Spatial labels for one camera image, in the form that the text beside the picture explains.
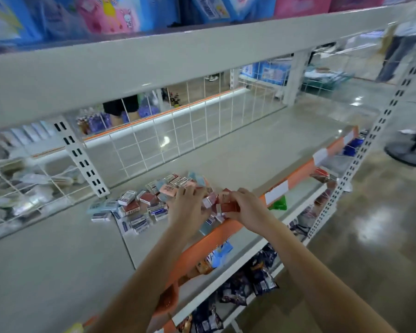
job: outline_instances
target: jeans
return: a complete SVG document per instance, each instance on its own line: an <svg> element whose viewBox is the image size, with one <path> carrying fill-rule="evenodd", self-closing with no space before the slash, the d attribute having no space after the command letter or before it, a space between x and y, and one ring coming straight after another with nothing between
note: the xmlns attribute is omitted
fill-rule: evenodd
<svg viewBox="0 0 416 333"><path fill-rule="evenodd" d="M384 64L376 81L388 82L392 79L399 63L413 49L415 44L416 36L394 36L385 54Z"/></svg>

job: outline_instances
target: hand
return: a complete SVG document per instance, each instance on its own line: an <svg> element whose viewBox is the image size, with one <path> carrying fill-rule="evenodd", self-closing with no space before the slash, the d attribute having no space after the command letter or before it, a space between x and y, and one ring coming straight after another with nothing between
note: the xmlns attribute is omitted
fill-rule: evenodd
<svg viewBox="0 0 416 333"><path fill-rule="evenodd" d="M176 198L167 202L170 223L180 227L187 239L200 229L211 214L211 209L205 209L202 205L206 192L206 189L196 190L194 186L181 187Z"/></svg>
<svg viewBox="0 0 416 333"><path fill-rule="evenodd" d="M240 212L227 213L226 217L238 220L249 231L266 237L272 229L272 224L279 222L266 205L245 188L231 192L230 196L239 204Z"/></svg>

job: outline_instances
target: forearm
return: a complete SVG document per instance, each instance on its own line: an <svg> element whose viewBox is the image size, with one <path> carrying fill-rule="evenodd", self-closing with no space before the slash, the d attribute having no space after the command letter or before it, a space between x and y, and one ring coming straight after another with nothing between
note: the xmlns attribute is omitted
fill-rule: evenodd
<svg viewBox="0 0 416 333"><path fill-rule="evenodd" d="M89 333L145 332L186 238L171 225Z"/></svg>
<svg viewBox="0 0 416 333"><path fill-rule="evenodd" d="M272 244L324 332L394 332L280 222L264 236Z"/></svg>

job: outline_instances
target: black shorts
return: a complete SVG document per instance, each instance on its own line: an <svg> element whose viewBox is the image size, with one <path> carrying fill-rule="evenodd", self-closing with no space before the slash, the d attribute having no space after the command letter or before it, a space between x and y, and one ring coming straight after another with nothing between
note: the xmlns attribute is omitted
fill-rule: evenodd
<svg viewBox="0 0 416 333"><path fill-rule="evenodd" d="M139 102L137 100L137 95L133 95L130 97L123 98L123 102L121 99L111 100L110 102L103 103L103 109L105 113L109 113L119 117L123 111L127 112L137 112L139 109Z"/></svg>

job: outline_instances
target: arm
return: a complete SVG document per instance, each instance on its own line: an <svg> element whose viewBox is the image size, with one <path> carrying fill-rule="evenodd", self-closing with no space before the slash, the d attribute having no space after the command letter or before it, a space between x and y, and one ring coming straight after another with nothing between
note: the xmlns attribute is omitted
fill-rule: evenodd
<svg viewBox="0 0 416 333"><path fill-rule="evenodd" d="M321 263L293 233L249 191L231 193L240 213L227 216L265 237L304 294L323 332L395 333L354 291Z"/></svg>
<svg viewBox="0 0 416 333"><path fill-rule="evenodd" d="M210 214L205 190L180 188L169 207L169 227L89 333L146 332L166 281L186 243Z"/></svg>

